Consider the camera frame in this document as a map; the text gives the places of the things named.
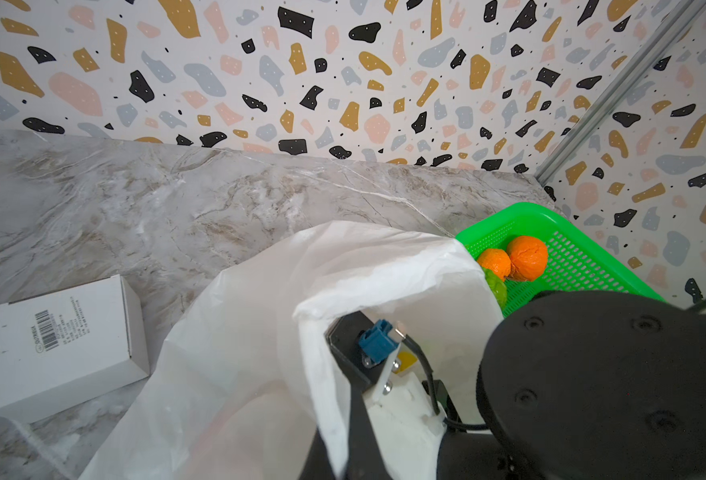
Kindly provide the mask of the white plastic bag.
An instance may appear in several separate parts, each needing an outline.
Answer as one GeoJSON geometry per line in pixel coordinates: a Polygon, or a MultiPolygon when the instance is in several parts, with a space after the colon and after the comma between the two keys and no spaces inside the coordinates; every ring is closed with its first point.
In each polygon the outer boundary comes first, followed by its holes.
{"type": "Polygon", "coordinates": [[[353,387],[326,334],[363,312],[401,323],[461,416],[502,311],[458,241],[332,221],[222,271],[166,337],[156,369],[87,479],[295,479],[314,437],[352,466],[353,387]]]}

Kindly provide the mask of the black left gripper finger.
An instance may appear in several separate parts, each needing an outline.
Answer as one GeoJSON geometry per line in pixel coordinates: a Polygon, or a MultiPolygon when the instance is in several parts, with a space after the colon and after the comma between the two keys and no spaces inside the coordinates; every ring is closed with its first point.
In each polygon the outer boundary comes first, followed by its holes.
{"type": "Polygon", "coordinates": [[[390,479],[363,398],[363,393],[376,385],[383,366],[367,369],[348,360],[343,360],[342,365],[342,371],[352,373],[353,378],[349,391],[347,461],[335,472],[330,441],[317,430],[299,479],[390,479]]]}

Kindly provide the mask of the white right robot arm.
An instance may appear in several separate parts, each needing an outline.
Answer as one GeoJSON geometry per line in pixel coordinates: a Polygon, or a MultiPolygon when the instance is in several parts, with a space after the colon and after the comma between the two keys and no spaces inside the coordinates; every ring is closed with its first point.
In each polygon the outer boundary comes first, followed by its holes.
{"type": "Polygon", "coordinates": [[[706,479],[706,299],[548,292],[506,317],[440,479],[706,479]]]}

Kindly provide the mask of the green plastic basket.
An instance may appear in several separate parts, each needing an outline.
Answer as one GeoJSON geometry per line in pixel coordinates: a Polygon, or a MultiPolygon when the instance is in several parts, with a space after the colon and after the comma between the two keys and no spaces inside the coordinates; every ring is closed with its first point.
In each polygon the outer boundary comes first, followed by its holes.
{"type": "Polygon", "coordinates": [[[505,282],[507,317],[542,291],[615,291],[662,297],[567,219],[543,206],[521,202],[475,223],[456,235],[472,257],[488,248],[505,249],[510,241],[531,236],[545,243],[548,262],[531,282],[505,282]]]}

